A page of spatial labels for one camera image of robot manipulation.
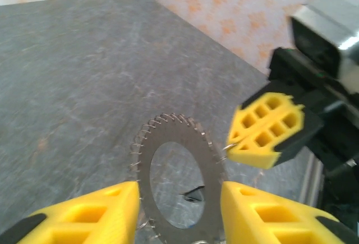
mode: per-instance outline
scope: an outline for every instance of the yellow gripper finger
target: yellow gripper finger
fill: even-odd
[[[264,93],[234,113],[227,144],[227,157],[235,162],[268,169],[281,152],[275,147],[303,129],[303,105],[282,93]]]
[[[359,243],[329,213],[237,182],[223,183],[220,205],[227,244]]]
[[[34,212],[45,216],[19,244],[133,244],[137,182],[124,182]]]

